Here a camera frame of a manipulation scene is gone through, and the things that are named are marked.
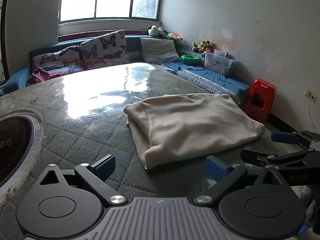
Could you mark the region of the cream fabric garment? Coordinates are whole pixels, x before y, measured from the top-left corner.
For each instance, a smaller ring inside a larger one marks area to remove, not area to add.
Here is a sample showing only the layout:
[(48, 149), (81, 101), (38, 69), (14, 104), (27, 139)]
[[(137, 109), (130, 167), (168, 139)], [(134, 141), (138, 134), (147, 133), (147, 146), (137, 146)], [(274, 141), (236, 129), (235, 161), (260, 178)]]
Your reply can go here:
[(146, 170), (228, 150), (265, 133), (226, 94), (157, 96), (125, 106), (124, 113)]

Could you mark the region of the red plastic stool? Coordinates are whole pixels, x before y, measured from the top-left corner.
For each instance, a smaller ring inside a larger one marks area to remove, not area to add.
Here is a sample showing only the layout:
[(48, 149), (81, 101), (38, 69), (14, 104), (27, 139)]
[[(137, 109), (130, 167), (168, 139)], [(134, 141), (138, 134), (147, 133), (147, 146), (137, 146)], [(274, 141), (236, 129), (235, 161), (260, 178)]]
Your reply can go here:
[(252, 119), (265, 123), (271, 113), (277, 87), (263, 80), (255, 79), (244, 99), (241, 109)]

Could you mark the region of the round black induction cooktop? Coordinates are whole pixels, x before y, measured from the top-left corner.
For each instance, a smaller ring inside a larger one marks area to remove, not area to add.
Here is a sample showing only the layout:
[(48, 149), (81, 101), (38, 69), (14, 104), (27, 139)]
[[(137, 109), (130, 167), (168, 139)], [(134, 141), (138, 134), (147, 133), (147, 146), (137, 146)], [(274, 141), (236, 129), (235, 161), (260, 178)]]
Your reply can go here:
[(24, 161), (35, 137), (34, 122), (22, 115), (1, 121), (1, 185), (4, 185)]

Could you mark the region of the clear plastic storage box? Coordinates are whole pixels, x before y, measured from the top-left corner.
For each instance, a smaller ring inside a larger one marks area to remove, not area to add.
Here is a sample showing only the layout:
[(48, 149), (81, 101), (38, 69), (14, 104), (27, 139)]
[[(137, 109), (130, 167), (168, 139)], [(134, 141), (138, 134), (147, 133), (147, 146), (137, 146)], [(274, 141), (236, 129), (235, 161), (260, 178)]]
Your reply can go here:
[(231, 76), (238, 64), (237, 60), (204, 52), (204, 68), (223, 76)]

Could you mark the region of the magenta garment on sofa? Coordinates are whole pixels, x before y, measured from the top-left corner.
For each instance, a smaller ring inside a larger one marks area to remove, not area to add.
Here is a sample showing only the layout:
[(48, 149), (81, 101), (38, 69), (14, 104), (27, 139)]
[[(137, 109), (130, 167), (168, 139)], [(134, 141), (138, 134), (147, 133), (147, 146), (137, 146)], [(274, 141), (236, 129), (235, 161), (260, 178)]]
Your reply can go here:
[(61, 77), (61, 73), (50, 74), (49, 72), (43, 70), (41, 67), (37, 67), (27, 80), (27, 86), (32, 86), (37, 83), (42, 83), (57, 77)]

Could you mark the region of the butterfly pillow lying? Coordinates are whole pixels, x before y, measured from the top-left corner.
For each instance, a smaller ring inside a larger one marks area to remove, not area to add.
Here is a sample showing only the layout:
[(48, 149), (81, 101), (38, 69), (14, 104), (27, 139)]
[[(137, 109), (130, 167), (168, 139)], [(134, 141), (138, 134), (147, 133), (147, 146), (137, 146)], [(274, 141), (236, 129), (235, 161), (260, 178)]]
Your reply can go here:
[(40, 67), (50, 74), (60, 73), (62, 76), (81, 72), (79, 46), (70, 46), (53, 53), (34, 56), (31, 60), (32, 70)]

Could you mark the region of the green plastic bowl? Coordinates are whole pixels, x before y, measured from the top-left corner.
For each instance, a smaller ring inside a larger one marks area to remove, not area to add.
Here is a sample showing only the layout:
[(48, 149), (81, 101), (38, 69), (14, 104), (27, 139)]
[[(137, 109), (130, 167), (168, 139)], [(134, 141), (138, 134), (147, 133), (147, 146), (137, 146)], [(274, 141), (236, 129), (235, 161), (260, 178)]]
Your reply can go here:
[(194, 55), (182, 55), (181, 60), (183, 63), (188, 65), (198, 64), (200, 62), (200, 58)]

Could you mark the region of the butterfly pillow upright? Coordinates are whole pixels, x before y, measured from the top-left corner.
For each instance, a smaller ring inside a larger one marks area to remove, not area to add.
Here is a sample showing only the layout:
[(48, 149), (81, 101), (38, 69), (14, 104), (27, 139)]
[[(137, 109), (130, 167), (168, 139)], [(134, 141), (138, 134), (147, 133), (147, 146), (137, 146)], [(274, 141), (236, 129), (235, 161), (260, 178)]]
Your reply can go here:
[(127, 64), (130, 61), (124, 30), (114, 31), (82, 42), (80, 50), (88, 69)]

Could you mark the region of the colourful plush toys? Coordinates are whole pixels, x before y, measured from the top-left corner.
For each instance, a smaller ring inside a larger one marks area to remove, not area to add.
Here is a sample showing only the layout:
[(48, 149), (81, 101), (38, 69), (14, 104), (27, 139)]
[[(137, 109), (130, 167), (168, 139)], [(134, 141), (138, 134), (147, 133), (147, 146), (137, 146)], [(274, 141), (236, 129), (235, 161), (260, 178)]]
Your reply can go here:
[(193, 52), (198, 52), (198, 53), (204, 53), (204, 52), (212, 53), (215, 46), (214, 42), (210, 40), (202, 40), (200, 42), (193, 42), (192, 44), (188, 44), (183, 40), (183, 38), (178, 33), (174, 33), (174, 32), (168, 33), (167, 37), (174, 39), (180, 47), (181, 46), (188, 47)]

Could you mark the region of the grey cushion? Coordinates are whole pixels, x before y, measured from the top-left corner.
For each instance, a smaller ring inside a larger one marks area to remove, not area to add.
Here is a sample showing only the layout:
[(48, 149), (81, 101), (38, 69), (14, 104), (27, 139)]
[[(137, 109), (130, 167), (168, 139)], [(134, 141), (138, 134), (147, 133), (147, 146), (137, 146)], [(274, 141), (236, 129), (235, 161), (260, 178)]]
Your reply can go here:
[(146, 63), (178, 62), (181, 60), (173, 40), (142, 37), (140, 42), (142, 57)]

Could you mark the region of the panda plush toy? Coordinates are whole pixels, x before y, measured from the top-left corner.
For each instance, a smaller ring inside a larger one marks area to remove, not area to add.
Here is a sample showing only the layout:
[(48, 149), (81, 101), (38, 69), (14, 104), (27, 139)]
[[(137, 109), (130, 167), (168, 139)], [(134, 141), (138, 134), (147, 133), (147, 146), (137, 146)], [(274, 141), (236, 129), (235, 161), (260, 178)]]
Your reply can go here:
[(148, 27), (148, 34), (151, 37), (167, 37), (168, 32), (165, 31), (162, 27), (152, 25)]

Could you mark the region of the white wall socket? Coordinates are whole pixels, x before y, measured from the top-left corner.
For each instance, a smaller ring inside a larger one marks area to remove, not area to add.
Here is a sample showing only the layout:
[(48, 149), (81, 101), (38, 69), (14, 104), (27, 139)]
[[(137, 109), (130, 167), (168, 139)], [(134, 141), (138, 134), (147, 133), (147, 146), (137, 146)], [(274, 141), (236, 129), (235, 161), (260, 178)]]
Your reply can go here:
[(311, 102), (315, 103), (317, 100), (317, 96), (314, 95), (310, 90), (306, 89), (304, 96), (309, 99)]

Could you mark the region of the window with green frame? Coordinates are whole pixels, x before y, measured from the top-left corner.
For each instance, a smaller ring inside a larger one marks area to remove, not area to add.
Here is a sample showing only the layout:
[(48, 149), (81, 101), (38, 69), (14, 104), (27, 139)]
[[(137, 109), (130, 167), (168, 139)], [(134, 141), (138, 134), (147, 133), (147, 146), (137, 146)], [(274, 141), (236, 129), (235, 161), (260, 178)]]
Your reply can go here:
[(142, 19), (155, 21), (160, 0), (60, 0), (60, 24), (100, 19)]

